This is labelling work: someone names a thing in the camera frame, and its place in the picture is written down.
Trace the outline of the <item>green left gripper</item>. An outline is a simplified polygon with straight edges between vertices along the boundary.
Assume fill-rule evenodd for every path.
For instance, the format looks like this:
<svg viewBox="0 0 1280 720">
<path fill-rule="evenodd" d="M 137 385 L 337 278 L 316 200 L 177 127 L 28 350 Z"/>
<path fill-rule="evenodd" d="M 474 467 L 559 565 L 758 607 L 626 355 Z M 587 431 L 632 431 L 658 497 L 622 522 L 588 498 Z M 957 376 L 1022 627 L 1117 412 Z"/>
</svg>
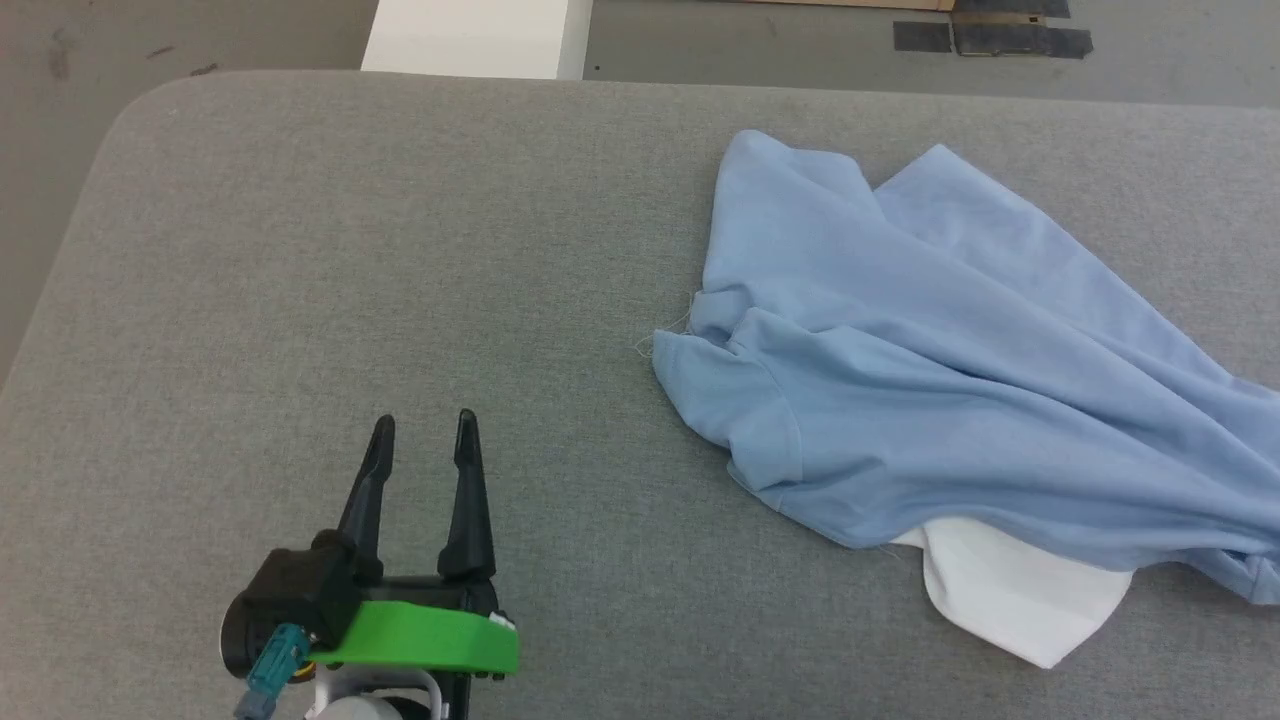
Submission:
<svg viewBox="0 0 1280 720">
<path fill-rule="evenodd" d="M 381 503 L 390 478 L 396 420 L 378 418 L 338 527 L 314 548 L 338 550 L 353 583 L 383 579 Z M 466 719 L 476 680 L 520 669 L 518 629 L 500 609 L 483 447 L 476 414 L 462 409 L 451 529 L 436 560 L 444 578 L 392 578 L 374 592 L 340 646 L 314 657 L 311 719 Z"/>
</svg>

